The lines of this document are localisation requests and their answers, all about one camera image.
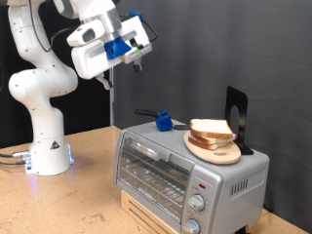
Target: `toaster oven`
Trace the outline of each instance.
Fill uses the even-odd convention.
[[[160,132],[155,122],[120,134],[114,182],[139,203],[139,211],[161,222],[153,228],[139,219],[163,230],[155,233],[171,233],[159,223],[182,234],[231,234],[252,226],[262,212],[268,157],[255,151],[236,164],[214,165],[187,149],[184,134]]]

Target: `stack of bread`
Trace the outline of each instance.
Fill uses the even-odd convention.
[[[188,141],[208,150],[218,149],[236,138],[226,120],[192,119],[190,128]]]

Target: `wooden table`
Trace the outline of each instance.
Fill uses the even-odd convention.
[[[75,163],[61,175],[27,175],[23,166],[0,165],[0,234],[147,233],[121,209],[119,187],[113,183],[119,134],[118,128],[107,127],[66,136]],[[0,149],[0,153],[27,146]],[[307,233],[267,211],[249,231]]]

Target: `dark background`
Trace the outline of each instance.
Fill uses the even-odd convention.
[[[143,72],[115,73],[115,125],[153,121],[134,110],[167,110],[181,122],[223,119],[226,88],[249,97],[246,143],[267,154],[265,206],[312,232],[312,1],[120,1],[159,33]]]
[[[53,1],[43,4],[39,13],[48,38],[61,29],[80,24],[78,19],[60,16]],[[3,148],[32,142],[30,115],[21,103],[12,98],[8,83],[14,73],[34,66],[18,54],[9,26],[8,7],[0,7],[0,21],[0,84],[2,78],[5,79],[0,92],[0,148]],[[66,42],[68,35],[69,32],[64,33],[55,40],[54,51],[62,62],[74,68],[71,48]],[[52,106],[63,113],[66,135],[109,126],[109,92],[96,79],[79,78],[78,82],[76,91],[51,99]]]

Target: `toaster oven knob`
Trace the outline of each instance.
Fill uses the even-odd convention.
[[[200,212],[205,207],[204,198],[201,195],[194,195],[187,201],[188,205],[193,208],[196,212]]]
[[[195,219],[189,219],[183,226],[187,233],[198,234],[201,231],[199,223]]]

